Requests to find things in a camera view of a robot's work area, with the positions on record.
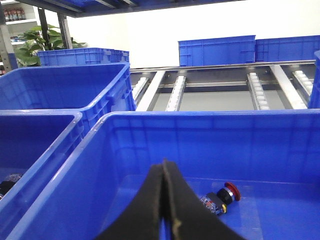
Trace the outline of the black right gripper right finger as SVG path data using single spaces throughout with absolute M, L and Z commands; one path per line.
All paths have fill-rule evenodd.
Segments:
M 175 162 L 164 159 L 162 166 L 172 240 L 243 239 L 201 203 Z

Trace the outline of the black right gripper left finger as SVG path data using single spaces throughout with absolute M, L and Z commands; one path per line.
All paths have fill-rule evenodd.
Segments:
M 164 170 L 153 164 L 135 197 L 97 240 L 158 240 L 162 219 Z

